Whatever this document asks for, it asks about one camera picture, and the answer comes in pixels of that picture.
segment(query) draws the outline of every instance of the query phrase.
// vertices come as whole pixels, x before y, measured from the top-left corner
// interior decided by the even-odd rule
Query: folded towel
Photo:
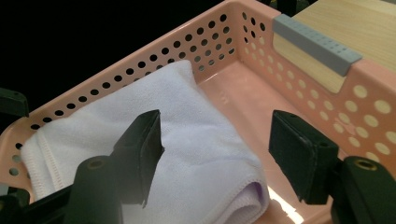
[[[187,60],[41,127],[21,149],[37,200],[73,184],[78,165],[113,146],[140,114],[159,109],[165,148],[145,208],[125,223],[251,223],[266,210],[262,164],[208,101]]]

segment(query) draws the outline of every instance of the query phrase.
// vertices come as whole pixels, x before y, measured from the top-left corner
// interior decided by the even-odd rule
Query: basket bottom
[[[272,200],[267,212],[256,223],[318,223],[319,219],[320,223],[332,223],[332,198],[326,205],[300,203],[268,151],[274,109],[288,111],[307,120],[304,115],[240,62],[231,63],[198,85],[262,161]]]

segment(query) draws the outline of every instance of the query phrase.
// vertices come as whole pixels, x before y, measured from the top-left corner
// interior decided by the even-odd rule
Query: basket
[[[337,91],[274,47],[275,36],[343,79]],[[0,136],[0,182],[26,189],[23,143],[40,127],[131,84],[166,64],[190,60],[195,80],[259,156],[271,202],[258,222],[330,222],[327,205],[306,205],[268,152],[272,112],[301,116],[340,147],[339,157],[381,162],[396,177],[396,74],[255,0],[226,0],[12,123]]]

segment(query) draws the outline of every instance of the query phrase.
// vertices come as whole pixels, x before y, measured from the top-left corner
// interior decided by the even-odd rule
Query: black background
[[[0,88],[33,111],[220,2],[1,1]]]

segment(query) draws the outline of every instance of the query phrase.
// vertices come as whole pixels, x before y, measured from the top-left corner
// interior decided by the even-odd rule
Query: microfiber cloth
[[[264,213],[269,195],[262,164],[196,85],[188,60],[37,130],[21,149],[35,198],[73,184],[81,162],[110,155],[133,120],[154,109],[161,112],[165,152],[146,207],[122,206],[125,223],[245,224]]]

